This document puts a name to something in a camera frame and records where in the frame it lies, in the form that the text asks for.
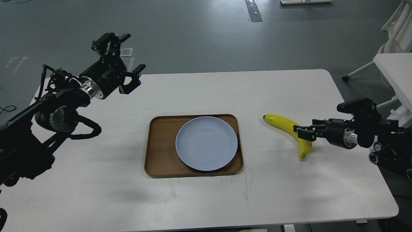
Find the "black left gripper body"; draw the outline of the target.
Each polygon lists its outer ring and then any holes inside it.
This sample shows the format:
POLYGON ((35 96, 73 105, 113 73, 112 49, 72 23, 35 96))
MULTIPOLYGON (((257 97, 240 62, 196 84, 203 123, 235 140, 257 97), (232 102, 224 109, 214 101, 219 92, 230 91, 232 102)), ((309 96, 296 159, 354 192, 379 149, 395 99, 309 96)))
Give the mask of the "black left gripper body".
POLYGON ((121 85, 121 73, 126 72, 126 66, 120 57, 100 58, 80 74, 82 81, 91 80, 99 88, 96 97, 106 99, 121 85))

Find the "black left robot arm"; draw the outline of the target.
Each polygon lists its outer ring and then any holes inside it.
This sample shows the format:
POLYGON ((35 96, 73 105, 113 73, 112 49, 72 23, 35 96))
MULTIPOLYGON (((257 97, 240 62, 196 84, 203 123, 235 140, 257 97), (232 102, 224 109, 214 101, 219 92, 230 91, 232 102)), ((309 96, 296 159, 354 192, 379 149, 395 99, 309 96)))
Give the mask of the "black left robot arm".
POLYGON ((141 84, 146 65, 129 72, 121 58, 121 44, 130 37, 105 33, 93 41, 91 49, 99 60, 79 76, 43 65, 34 103, 1 125, 1 185, 11 187, 21 178, 34 179, 49 170, 53 153, 67 139, 90 139, 101 133, 98 123, 77 110, 93 98, 106 99, 116 89, 130 94, 141 84))

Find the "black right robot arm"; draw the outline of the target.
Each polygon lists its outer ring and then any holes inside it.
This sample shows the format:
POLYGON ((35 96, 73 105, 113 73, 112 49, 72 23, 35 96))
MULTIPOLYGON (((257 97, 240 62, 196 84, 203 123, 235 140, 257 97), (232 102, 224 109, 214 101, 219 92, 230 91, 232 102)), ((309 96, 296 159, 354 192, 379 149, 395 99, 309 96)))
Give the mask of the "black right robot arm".
POLYGON ((369 153, 372 164, 411 180, 410 129, 400 127, 398 120, 383 119, 369 98, 338 104, 337 111, 351 114, 352 119, 313 119, 312 125, 294 125, 293 131, 307 141, 325 138, 345 149, 372 148, 369 153))

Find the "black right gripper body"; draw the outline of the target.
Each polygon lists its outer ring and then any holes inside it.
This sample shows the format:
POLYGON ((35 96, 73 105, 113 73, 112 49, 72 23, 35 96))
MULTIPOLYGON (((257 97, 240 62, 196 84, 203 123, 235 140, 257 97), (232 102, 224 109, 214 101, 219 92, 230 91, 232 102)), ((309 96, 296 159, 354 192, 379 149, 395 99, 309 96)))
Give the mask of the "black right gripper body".
POLYGON ((332 145, 352 149, 358 145, 357 135, 352 127, 352 121, 329 119, 324 138, 332 145))

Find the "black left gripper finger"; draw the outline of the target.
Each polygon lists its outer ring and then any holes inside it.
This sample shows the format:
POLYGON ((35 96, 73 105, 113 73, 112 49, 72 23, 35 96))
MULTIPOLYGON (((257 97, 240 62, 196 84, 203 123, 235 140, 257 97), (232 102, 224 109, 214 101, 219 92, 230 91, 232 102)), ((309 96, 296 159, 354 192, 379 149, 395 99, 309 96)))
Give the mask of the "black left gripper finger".
POLYGON ((91 49, 99 55, 99 62, 122 60, 120 58, 121 44, 130 37, 131 34, 105 33, 97 41, 92 41, 91 49))
POLYGON ((121 72, 119 76, 119 93, 130 94, 140 86, 141 72, 146 68, 145 64, 139 64, 132 72, 121 72))

